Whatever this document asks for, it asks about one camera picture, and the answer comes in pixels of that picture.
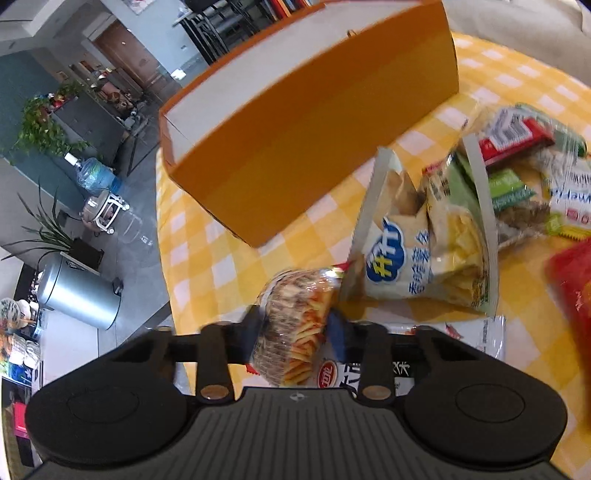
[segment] cardboard box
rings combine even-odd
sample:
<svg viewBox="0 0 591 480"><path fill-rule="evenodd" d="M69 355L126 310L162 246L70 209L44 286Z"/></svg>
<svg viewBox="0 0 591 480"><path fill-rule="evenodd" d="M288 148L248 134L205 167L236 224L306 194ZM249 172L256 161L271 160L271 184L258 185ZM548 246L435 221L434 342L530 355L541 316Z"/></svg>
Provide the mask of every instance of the cardboard box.
<svg viewBox="0 0 591 480"><path fill-rule="evenodd" d="M259 247L457 91L440 1L318 4L241 44L162 108L164 163Z"/></svg>

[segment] doorway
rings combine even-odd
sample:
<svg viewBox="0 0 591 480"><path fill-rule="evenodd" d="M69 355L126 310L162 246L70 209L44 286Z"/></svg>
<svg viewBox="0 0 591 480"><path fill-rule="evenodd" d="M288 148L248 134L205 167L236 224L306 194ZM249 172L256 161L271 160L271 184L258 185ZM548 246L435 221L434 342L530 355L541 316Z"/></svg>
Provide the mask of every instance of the doorway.
<svg viewBox="0 0 591 480"><path fill-rule="evenodd" d="M120 21L113 22L94 42L118 68L124 69L147 90L158 78L158 60Z"/></svg>

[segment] snack bag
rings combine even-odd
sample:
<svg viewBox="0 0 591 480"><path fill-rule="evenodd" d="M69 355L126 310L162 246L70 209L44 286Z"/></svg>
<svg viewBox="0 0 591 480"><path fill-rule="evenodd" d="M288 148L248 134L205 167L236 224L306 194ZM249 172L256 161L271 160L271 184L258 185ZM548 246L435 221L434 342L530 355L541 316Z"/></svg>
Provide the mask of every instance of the snack bag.
<svg viewBox="0 0 591 480"><path fill-rule="evenodd" d="M591 238L564 250L547 263L550 284L566 310L591 381ZM591 391L587 389L591 403Z"/></svg>
<svg viewBox="0 0 591 480"><path fill-rule="evenodd" d="M476 134L487 168L526 150L554 144L550 127L539 123L533 113L515 107L483 108L466 132ZM461 143L458 149L466 154Z"/></svg>
<svg viewBox="0 0 591 480"><path fill-rule="evenodd" d="M252 366L270 385L295 387L312 375L314 355L324 343L332 294L343 270L279 273L259 295L267 317L252 355Z"/></svg>
<svg viewBox="0 0 591 480"><path fill-rule="evenodd" d="M584 157L587 154L587 142L577 132L567 127L558 120L546 115L544 112L535 109L527 103L517 103L515 105L519 110L523 110L526 115L531 115L535 120L544 125L547 129L554 132L554 141L559 151L568 151L571 145L575 145L578 157Z"/></svg>
<svg viewBox="0 0 591 480"><path fill-rule="evenodd" d="M455 153L457 160L460 162L464 172L470 178L471 183L474 183L472 177L472 169L468 163L468 159L460 153ZM492 207L495 213L501 212L508 207L517 205L535 195L531 190L510 168L503 168L502 170L489 173L488 186L491 190Z"/></svg>
<svg viewBox="0 0 591 480"><path fill-rule="evenodd" d="M467 158L459 152L455 152L454 157L459 160L469 184L473 186L472 169ZM499 250L546 232L549 205L530 200L535 192L513 170L504 168L489 172L488 185L496 216Z"/></svg>
<svg viewBox="0 0 591 480"><path fill-rule="evenodd" d="M491 227L489 236L496 235ZM496 308L496 295L489 299L487 244L479 201L451 157L426 171L416 191L398 157L380 149L341 299L426 296L480 311Z"/></svg>
<svg viewBox="0 0 591 480"><path fill-rule="evenodd" d="M574 148L547 148L533 159L542 176L544 197L550 202L547 231L575 240L591 236L591 164Z"/></svg>
<svg viewBox="0 0 591 480"><path fill-rule="evenodd" d="M413 335L418 326L413 323L384 323L391 333ZM435 328L461 342L474 347L481 352L498 360L505 358L505 318L502 316L486 317L465 322L430 323ZM315 388L346 388L353 395L357 394L360 364L341 363L340 353L343 349L339 345L327 342L319 353L319 362L314 371L313 383ZM414 358L400 358L392 362L394 372L395 395L400 397L408 394L415 384L415 376L420 366Z"/></svg>

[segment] table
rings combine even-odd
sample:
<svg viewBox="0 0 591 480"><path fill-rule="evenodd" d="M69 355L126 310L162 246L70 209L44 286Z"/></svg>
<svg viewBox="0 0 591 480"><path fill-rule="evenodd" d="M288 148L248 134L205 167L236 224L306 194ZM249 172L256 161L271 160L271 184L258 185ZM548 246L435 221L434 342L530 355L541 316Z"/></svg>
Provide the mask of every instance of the table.
<svg viewBox="0 0 591 480"><path fill-rule="evenodd" d="M568 75L520 53L454 34L460 93L391 145L413 181L442 159L475 100L526 102L570 125L591 142L591 90ZM271 242L252 249L215 222L157 164L158 238L178 334L217 320L238 320L264 284L289 267L312 268L346 259L351 234L372 171L371 162L338 185ZM553 462L576 479L591 478L591 427L587 424L582 365L567 323L544 280L544 261L571 244L541 238L499 256L499 313L507 317L507 363L537 377L564 398L566 432ZM416 318L430 304L406 307ZM466 318L455 313L454 317ZM247 375L231 366L233 380ZM195 364L187 365L194 387Z"/></svg>

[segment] trash can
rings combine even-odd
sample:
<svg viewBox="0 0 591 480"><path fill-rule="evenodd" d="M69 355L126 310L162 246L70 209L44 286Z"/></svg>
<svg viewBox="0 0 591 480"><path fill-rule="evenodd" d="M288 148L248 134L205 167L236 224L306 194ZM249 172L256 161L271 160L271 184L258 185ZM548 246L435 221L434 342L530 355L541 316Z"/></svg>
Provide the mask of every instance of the trash can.
<svg viewBox="0 0 591 480"><path fill-rule="evenodd" d="M60 254L52 255L43 268L37 300L101 330L113 324L121 304L111 282Z"/></svg>

